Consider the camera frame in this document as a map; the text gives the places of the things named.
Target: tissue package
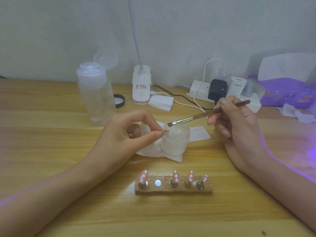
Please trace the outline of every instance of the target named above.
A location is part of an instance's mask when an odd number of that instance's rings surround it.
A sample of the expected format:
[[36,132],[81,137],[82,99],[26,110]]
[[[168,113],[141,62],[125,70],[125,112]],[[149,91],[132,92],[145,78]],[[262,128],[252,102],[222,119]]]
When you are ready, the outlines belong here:
[[[257,75],[248,78],[258,79]],[[267,90],[260,99],[262,105],[283,106],[285,103],[298,108],[308,108],[316,101],[316,87],[292,78],[259,81]]]

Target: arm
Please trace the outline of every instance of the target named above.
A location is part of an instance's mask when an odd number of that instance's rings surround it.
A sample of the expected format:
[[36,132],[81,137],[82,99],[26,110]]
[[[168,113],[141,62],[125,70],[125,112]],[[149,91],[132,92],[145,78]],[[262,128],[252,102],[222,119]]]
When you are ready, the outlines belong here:
[[234,96],[220,99],[222,114],[208,119],[235,166],[316,231],[316,181],[274,157],[254,113],[236,107]]
[[272,155],[246,174],[316,231],[316,181]]
[[[141,136],[139,125],[134,123],[140,121],[150,127],[150,133]],[[163,135],[162,128],[146,110],[116,115],[79,163],[0,201],[0,236],[34,236],[74,200],[118,170],[134,153]]]

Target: brush handle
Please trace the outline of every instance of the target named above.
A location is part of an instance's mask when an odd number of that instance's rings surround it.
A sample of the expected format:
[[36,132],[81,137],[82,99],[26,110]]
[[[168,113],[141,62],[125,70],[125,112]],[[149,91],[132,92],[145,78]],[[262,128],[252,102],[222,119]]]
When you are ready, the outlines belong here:
[[[241,106],[247,105],[249,103],[250,103],[250,100],[244,100],[244,101],[235,103],[235,106],[241,107]],[[185,118],[185,119],[182,119],[182,120],[170,122],[170,123],[168,123],[168,127],[171,127],[173,125],[180,124],[180,123],[185,123],[185,122],[188,122],[188,121],[191,121],[191,120],[200,119],[200,118],[203,118],[203,117],[206,117],[206,116],[212,116],[212,115],[220,113],[222,111],[223,111],[222,108],[219,107],[219,108],[213,109],[211,111],[207,111],[207,112],[204,112],[204,113],[201,113],[201,114],[197,114],[195,116],[191,116],[191,117],[188,117],[188,118]]]

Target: gray plug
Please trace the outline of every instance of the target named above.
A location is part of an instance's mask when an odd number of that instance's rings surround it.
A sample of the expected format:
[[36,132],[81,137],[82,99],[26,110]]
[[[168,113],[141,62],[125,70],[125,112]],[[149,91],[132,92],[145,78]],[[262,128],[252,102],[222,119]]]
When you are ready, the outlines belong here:
[[253,86],[253,82],[251,80],[247,79],[247,83],[246,83],[244,89],[242,90],[241,94],[243,96],[246,96],[246,97],[253,96],[252,86]]

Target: wooden table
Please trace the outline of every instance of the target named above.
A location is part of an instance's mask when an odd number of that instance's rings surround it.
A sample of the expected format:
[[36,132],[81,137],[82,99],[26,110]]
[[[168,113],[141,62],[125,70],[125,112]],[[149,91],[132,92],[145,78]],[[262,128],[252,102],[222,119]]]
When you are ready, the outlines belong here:
[[[113,91],[126,98],[119,113],[146,108],[164,123],[199,113],[178,104],[170,112],[136,106],[131,87],[113,86]],[[271,151],[316,178],[316,125],[284,117],[273,107],[262,107],[257,117]],[[134,155],[38,236],[315,236],[234,167],[204,119],[189,125],[204,126],[212,139],[189,143],[183,163]],[[89,122],[76,83],[0,79],[0,198],[71,167],[100,132]],[[135,195],[134,179],[145,168],[152,175],[171,175],[174,169],[180,175],[207,173],[214,193]]]

